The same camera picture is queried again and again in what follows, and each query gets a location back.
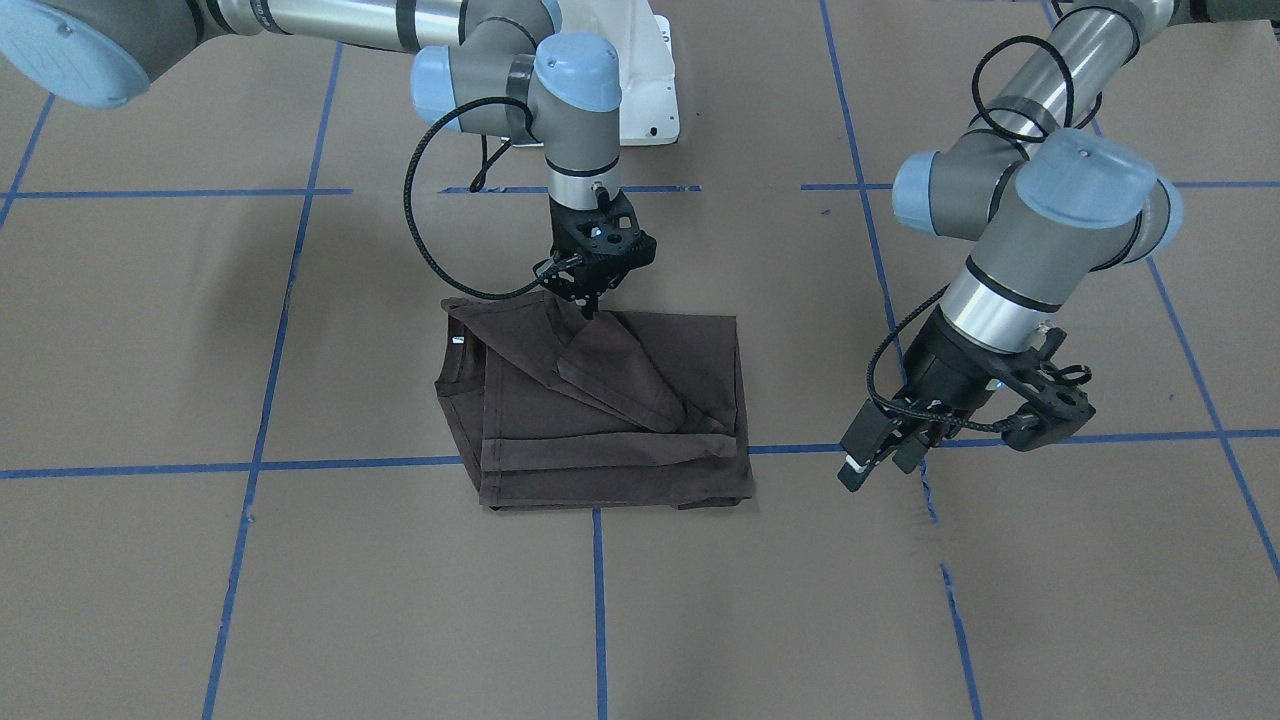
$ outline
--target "brown cloth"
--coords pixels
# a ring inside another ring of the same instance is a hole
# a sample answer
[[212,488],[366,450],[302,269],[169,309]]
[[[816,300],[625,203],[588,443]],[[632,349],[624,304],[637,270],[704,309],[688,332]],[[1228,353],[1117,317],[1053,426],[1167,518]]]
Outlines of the brown cloth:
[[733,318],[451,299],[435,383],[480,503],[737,505],[754,491]]

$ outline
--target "blue joint cap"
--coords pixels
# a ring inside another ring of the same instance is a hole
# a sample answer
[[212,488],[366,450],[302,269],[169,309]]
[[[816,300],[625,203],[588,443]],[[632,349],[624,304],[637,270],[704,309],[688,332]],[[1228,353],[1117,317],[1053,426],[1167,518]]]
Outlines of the blue joint cap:
[[[453,95],[453,72],[449,68],[448,47],[431,45],[420,50],[413,58],[413,69],[410,70],[408,77],[413,110],[417,111],[417,117],[422,118],[424,123],[433,126],[435,120],[458,106],[458,100]],[[462,132],[457,118],[449,120],[444,127]]]
[[84,20],[36,0],[0,0],[0,54],[54,95],[97,110],[151,88],[133,55]]
[[897,222],[929,234],[938,234],[933,228],[933,206],[929,202],[929,178],[937,155],[937,151],[911,155],[893,178],[893,215]]
[[1051,135],[1014,179],[1032,210],[1084,229],[1134,219],[1155,184],[1156,169],[1146,158],[1074,128]]
[[564,102],[590,113],[611,113],[622,104],[618,51],[593,32],[561,32],[538,45],[534,74]]
[[547,14],[552,17],[552,29],[559,32],[564,26],[564,14],[561,13],[558,0],[543,0],[543,8],[547,8]]
[[1156,252],[1160,252],[1161,249],[1172,242],[1174,236],[1178,234],[1178,231],[1183,229],[1183,217],[1184,217],[1183,193],[1178,192],[1178,188],[1174,187],[1174,183],[1164,176],[1157,176],[1156,182],[1160,183],[1160,187],[1164,188],[1165,195],[1169,197],[1169,224],[1165,225],[1165,233],[1160,236],[1160,241],[1156,242],[1156,246],[1151,249],[1151,252],[1147,254],[1147,258],[1151,258]]

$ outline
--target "fabric fold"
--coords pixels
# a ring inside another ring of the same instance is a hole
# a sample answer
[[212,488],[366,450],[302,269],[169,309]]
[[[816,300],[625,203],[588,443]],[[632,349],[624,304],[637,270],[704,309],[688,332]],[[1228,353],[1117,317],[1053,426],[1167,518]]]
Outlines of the fabric fold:
[[447,300],[436,395],[494,509],[736,505],[754,491],[733,318]]

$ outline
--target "blue tape line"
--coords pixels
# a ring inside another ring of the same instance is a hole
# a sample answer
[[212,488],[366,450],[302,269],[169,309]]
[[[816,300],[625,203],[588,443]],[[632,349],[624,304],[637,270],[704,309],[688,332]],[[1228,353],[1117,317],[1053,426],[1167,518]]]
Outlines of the blue tape line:
[[1271,571],[1275,573],[1276,579],[1280,580],[1280,557],[1276,556],[1276,547],[1275,543],[1271,542],[1271,533],[1267,532],[1267,524],[1262,520],[1262,514],[1258,511],[1258,505],[1253,500],[1253,492],[1249,489],[1249,483],[1244,479],[1244,471],[1240,470],[1240,464],[1235,459],[1235,450],[1231,448],[1231,442],[1228,439],[1228,433],[1222,428],[1222,420],[1217,414],[1217,407],[1213,405],[1213,398],[1210,397],[1208,386],[1204,383],[1199,363],[1196,361],[1196,355],[1192,352],[1190,342],[1187,340],[1187,333],[1183,331],[1183,323],[1178,318],[1178,310],[1174,309],[1174,301],[1169,296],[1169,290],[1165,287],[1164,278],[1160,277],[1160,269],[1156,266],[1156,261],[1148,258],[1147,266],[1151,269],[1152,279],[1156,281],[1156,290],[1160,291],[1160,300],[1164,301],[1165,310],[1169,313],[1169,319],[1174,324],[1174,332],[1178,334],[1178,342],[1183,346],[1183,355],[1187,356],[1187,364],[1192,368],[1192,377],[1196,378],[1196,386],[1199,388],[1201,397],[1204,400],[1204,407],[1208,410],[1210,420],[1213,423],[1213,429],[1217,432],[1217,439],[1222,445],[1222,452],[1226,455],[1226,462],[1231,466],[1231,474],[1235,477],[1235,484],[1240,488],[1240,495],[1244,497],[1244,505],[1249,510],[1249,516],[1253,518],[1253,527],[1257,529],[1258,538],[1262,541],[1262,547],[1266,550],[1267,559],[1271,561]]
[[929,484],[929,461],[920,460],[920,489],[924,492],[924,509],[929,511],[929,521],[938,524],[938,509],[933,505],[933,486]]
[[248,544],[250,510],[253,496],[257,495],[257,470],[251,470],[244,484],[244,505],[241,507],[239,528],[236,530],[236,551],[232,553],[232,570],[227,577],[227,597],[223,600],[223,614],[218,621],[218,641],[214,643],[214,661],[209,667],[209,688],[205,691],[202,720],[212,720],[214,703],[218,701],[218,683],[223,676],[223,660],[227,656],[227,635],[232,629],[232,611],[236,609],[236,591],[239,588],[239,573],[244,565],[244,547]]
[[753,445],[749,455],[800,455],[808,452],[844,452],[836,443],[820,445]]
[[591,510],[591,557],[595,575],[595,716],[609,717],[609,673],[604,642],[604,528],[600,509]]
[[1280,187],[1280,181],[1183,181],[1175,182],[1174,186],[1179,188]]
[[[625,184],[623,192],[701,192],[700,184]],[[479,192],[471,192],[466,187],[447,187],[438,195],[544,195],[544,184],[509,184],[499,187],[486,187]]]
[[18,200],[100,200],[120,197],[303,197],[306,195],[352,195],[349,187],[265,187],[265,188],[219,188],[219,190],[72,190],[47,192],[19,192]]
[[1266,437],[1280,437],[1280,429],[1270,428],[1265,430],[1226,430],[1224,433],[1226,437],[1236,438],[1266,438]]
[[259,465],[262,471],[279,470],[343,470],[351,468],[415,468],[424,465],[461,465],[457,455],[417,457],[358,457],[338,460],[278,460]]
[[891,182],[869,182],[869,183],[856,183],[856,182],[810,182],[800,186],[800,190],[808,191],[832,191],[832,190],[893,190],[893,183]]
[[252,462],[198,462],[186,465],[118,465],[114,468],[31,468],[0,470],[0,480],[36,478],[119,478],[127,475],[195,475],[200,473],[247,473]]
[[31,138],[27,140],[27,149],[22,151],[22,161],[18,163],[18,172],[13,176],[13,182],[9,184],[9,192],[5,195],[4,205],[0,205],[0,228],[4,227],[5,220],[9,219],[9,210],[13,209],[13,201],[17,200],[18,188],[22,187],[22,178],[27,174],[27,168],[31,165],[31,156],[36,154],[36,145],[40,142],[40,135],[45,132],[45,123],[49,120],[49,113],[54,109],[54,94],[50,92],[49,97],[45,99],[45,106],[40,109],[40,117],[36,118],[36,127],[31,131]]
[[969,707],[973,710],[973,720],[982,720],[982,700],[978,697],[978,680],[973,674],[973,659],[969,656],[969,638],[964,632],[964,619],[960,618],[960,607],[956,605],[955,583],[951,579],[951,570],[943,562],[942,584],[947,589],[947,605],[951,607],[951,626],[956,632],[956,647],[960,650],[960,665],[964,666],[964,682],[969,689]]
[[[1097,436],[1073,436],[1059,445],[1115,445],[1128,442],[1187,442],[1217,439],[1217,430],[1185,430],[1170,433],[1112,433]],[[1243,430],[1224,430],[1221,434],[1231,439],[1280,438],[1280,428],[1253,428]],[[997,437],[964,438],[946,441],[946,448],[1002,447]],[[814,445],[754,445],[751,455],[812,455],[842,452],[835,443]],[[41,478],[114,478],[127,475],[193,475],[201,473],[247,473],[257,469],[264,473],[284,470],[340,470],[349,468],[413,468],[428,465],[461,465],[457,455],[420,455],[408,457],[340,457],[330,460],[265,460],[262,462],[192,462],[179,465],[113,465],[87,468],[18,468],[0,469],[0,480],[24,480]]]
[[[320,177],[320,158],[324,155],[325,135],[329,131],[329,113],[333,110],[333,96],[338,87],[338,70],[342,65],[342,44],[337,44],[333,51],[333,64],[329,69],[329,86],[325,90],[324,109],[320,111],[320,127],[316,129],[315,150],[311,155],[311,173],[307,178],[307,190],[316,188]],[[236,592],[239,588],[241,566],[244,562],[244,547],[248,544],[248,527],[251,524],[251,511],[253,497],[257,493],[257,468],[262,461],[262,450],[266,447],[268,427],[271,421],[271,405],[275,400],[275,384],[280,375],[280,359],[284,355],[284,337],[289,328],[289,301],[293,296],[293,284],[298,278],[298,260],[302,256],[302,245],[307,234],[307,223],[311,219],[311,205],[315,195],[307,193],[302,201],[302,217],[298,219],[298,233],[293,242],[293,260],[289,263],[289,279],[284,287],[284,302],[280,307],[280,322],[275,331],[275,348],[271,352],[271,368],[268,372],[266,389],[262,393],[262,418],[259,423],[257,439],[253,445],[255,469],[248,474],[244,486],[244,503],[241,510],[239,530],[236,533],[236,552],[232,555],[232,569],[227,578],[227,597],[223,600],[221,624],[218,628],[218,642],[214,646],[214,661],[209,669],[209,688],[205,692],[205,707],[202,720],[212,720],[214,705],[218,701],[218,683],[221,679],[223,659],[227,655],[227,637],[230,633],[232,612],[236,609]]]
[[[1184,430],[1170,433],[1111,433],[1097,436],[1071,436],[1057,445],[1112,445],[1124,442],[1179,442],[1192,439],[1217,439],[1217,430]],[[998,437],[948,439],[942,447],[998,447],[1005,445]]]
[[[827,0],[818,0],[822,10],[822,27],[827,35],[827,54],[831,55],[831,72],[836,79],[836,94],[840,96],[840,111],[845,117],[845,133],[849,137],[849,156],[854,161],[854,178],[858,181],[858,195],[863,201],[863,218],[867,220],[867,237],[872,246],[872,261],[876,265],[876,278],[881,284],[881,295],[884,297],[884,320],[892,329],[897,324],[897,315],[893,313],[893,300],[888,292],[888,277],[884,274],[884,259],[881,256],[879,237],[876,233],[876,218],[872,215],[872,200],[867,193],[867,177],[863,174],[861,154],[858,151],[858,135],[854,132],[854,115],[849,109],[849,97],[845,95],[845,73],[840,69],[840,55],[836,51],[836,38],[831,31],[831,12]],[[899,372],[902,382],[906,382],[906,364],[902,360],[902,342],[893,338],[893,350],[897,352]]]

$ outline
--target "black cable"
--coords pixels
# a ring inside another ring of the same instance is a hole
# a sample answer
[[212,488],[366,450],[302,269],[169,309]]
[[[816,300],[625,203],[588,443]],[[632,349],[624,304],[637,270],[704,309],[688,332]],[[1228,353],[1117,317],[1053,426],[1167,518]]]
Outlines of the black cable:
[[1075,129],[1084,129],[1084,126],[1093,120],[1093,117],[1098,114],[1102,109],[1102,94],[1100,92],[1097,97],[1093,99],[1093,106],[1089,108],[1089,113],[1084,115],[1084,119],[1075,123]]
[[1093,379],[1093,370],[1088,365],[1068,365],[1052,373],[1052,377],[1068,387],[1078,387]]
[[511,150],[513,142],[515,141],[512,140],[503,142],[502,146],[498,147],[497,152],[489,155],[489,136],[480,136],[480,172],[476,173],[476,177],[471,178],[471,184],[467,186],[467,192],[480,192],[484,190],[484,183],[489,177],[489,170],[498,161],[498,158],[502,158],[508,150]]
[[996,423],[974,423],[972,420],[964,420],[961,418],[954,418],[951,415],[942,415],[941,413],[924,413],[920,410],[911,410],[910,407],[904,407],[902,405],[895,404],[892,400],[886,398],[881,393],[876,392],[876,365],[879,364],[879,359],[884,355],[884,350],[893,342],[893,340],[901,334],[906,325],[910,325],[913,320],[920,316],[922,313],[929,309],[934,302],[942,299],[947,292],[947,287],[942,286],[942,290],[934,292],[928,300],[920,304],[919,307],[911,310],[902,318],[902,322],[893,327],[888,333],[888,337],[881,341],[879,346],[876,347],[876,352],[872,354],[872,361],[867,365],[867,395],[870,396],[872,402],[874,402],[884,413],[893,415],[901,415],[904,418],[911,418],[915,420],[927,420],[929,423],[941,423],[945,425],[951,425],[952,428],[965,428],[968,430],[977,430],[979,433],[1004,433],[1005,430],[1011,430],[1019,427],[1021,423],[1016,415],[1010,415],[1004,420]]
[[[524,102],[516,100],[515,97],[499,97],[499,96],[481,97],[479,100],[465,102],[449,110],[440,119],[435,120],[435,123],[430,128],[426,129],[426,135],[424,135],[422,140],[419,141],[417,147],[413,150],[413,155],[408,160],[408,170],[404,173],[404,219],[408,222],[408,232],[410,234],[413,236],[413,243],[417,245],[417,251],[421,252],[422,259],[426,260],[426,264],[430,265],[433,270],[435,270],[435,274],[439,275],[442,281],[449,283],[454,288],[472,297],[479,297],[480,300],[511,300],[512,297],[520,297],[521,295],[529,292],[530,290],[534,290],[535,287],[541,284],[541,282],[545,281],[547,278],[559,274],[564,269],[563,265],[554,263],[548,265],[545,270],[538,273],[538,277],[534,278],[534,282],[526,284],[520,290],[513,290],[511,292],[502,292],[502,293],[481,292],[479,290],[467,287],[466,284],[453,279],[452,275],[444,272],[444,268],[442,268],[440,264],[435,261],[435,258],[431,256],[431,251],[426,249],[426,243],[422,242],[422,236],[421,233],[419,233],[417,229],[417,220],[415,220],[413,218],[413,179],[417,176],[417,164],[419,160],[422,159],[422,152],[426,151],[426,146],[431,143],[431,140],[435,138],[435,135],[439,133],[444,128],[444,126],[449,124],[451,122],[462,117],[463,114],[470,113],[476,108],[484,108],[485,105],[509,105],[512,108],[518,108],[525,113],[525,132],[529,133],[529,137],[534,137],[534,127],[532,127],[534,113],[532,110],[529,109],[529,105],[525,105]],[[472,181],[472,186],[476,186],[479,183],[476,190],[472,190],[472,192],[476,192],[480,187],[484,187],[485,173],[489,170],[489,168],[493,167],[493,163],[497,161],[498,158],[500,158],[502,154],[506,152],[507,149],[509,147],[511,147],[511,141],[507,141],[506,143],[503,143],[502,147],[498,149],[497,152],[493,154],[492,158],[488,158],[484,161],[484,164],[480,168],[480,173],[476,176],[476,179]]]
[[1021,45],[1021,44],[1034,45],[1041,50],[1048,53],[1048,56],[1053,59],[1055,64],[1057,64],[1057,69],[1062,73],[1062,79],[1066,81],[1066,113],[1062,124],[1066,127],[1071,126],[1071,115],[1075,114],[1075,81],[1071,79],[1071,68],[1066,64],[1066,59],[1062,58],[1062,54],[1057,51],[1057,47],[1053,47],[1052,42],[1043,40],[1041,37],[1036,37],[1033,35],[1019,35],[1016,37],[1010,37],[1009,40],[992,47],[989,53],[983,55],[982,60],[978,61],[978,67],[973,69],[973,82],[970,83],[970,91],[973,92],[973,104],[978,109],[978,117],[986,120],[987,124],[991,126],[991,129],[996,131],[996,133],[998,133],[1000,136],[1006,137],[1009,140],[1018,140],[1021,142],[1032,142],[1032,143],[1044,142],[1048,138],[1048,133],[1051,132],[1050,128],[1041,128],[1042,131],[1044,131],[1044,135],[1034,136],[1034,135],[1016,133],[997,123],[991,117],[991,110],[987,109],[986,102],[983,102],[982,91],[978,88],[978,83],[982,79],[982,70],[983,68],[987,67],[987,63],[989,63],[992,58],[1001,54],[1007,47],[1012,47],[1014,45]]

